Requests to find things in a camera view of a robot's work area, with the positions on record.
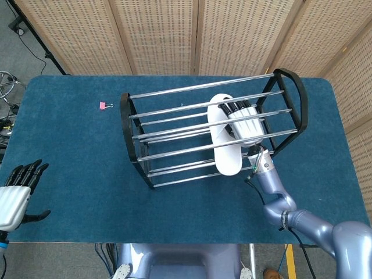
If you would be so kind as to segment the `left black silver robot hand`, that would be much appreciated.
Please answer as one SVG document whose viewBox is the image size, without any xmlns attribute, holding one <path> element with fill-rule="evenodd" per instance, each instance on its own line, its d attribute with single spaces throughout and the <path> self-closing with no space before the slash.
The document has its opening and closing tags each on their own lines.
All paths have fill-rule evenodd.
<svg viewBox="0 0 372 279">
<path fill-rule="evenodd" d="M 10 233 L 22 224 L 39 222 L 46 219 L 50 210 L 40 214 L 27 214 L 28 204 L 43 172 L 49 164 L 41 159 L 27 165 L 15 167 L 1 186 L 1 232 Z"/>
</svg>

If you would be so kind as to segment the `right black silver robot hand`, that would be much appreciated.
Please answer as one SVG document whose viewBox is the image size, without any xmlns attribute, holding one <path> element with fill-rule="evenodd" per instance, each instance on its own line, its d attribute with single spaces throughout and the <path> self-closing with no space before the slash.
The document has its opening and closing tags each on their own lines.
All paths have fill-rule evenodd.
<svg viewBox="0 0 372 279">
<path fill-rule="evenodd" d="M 228 119 L 240 119 L 248 116 L 256 116 L 256 109 L 249 101 L 227 102 L 218 105 Z M 246 119 L 228 123 L 225 126 L 228 134 L 235 140 L 253 138 L 264 135 L 263 126 L 259 118 Z"/>
</svg>

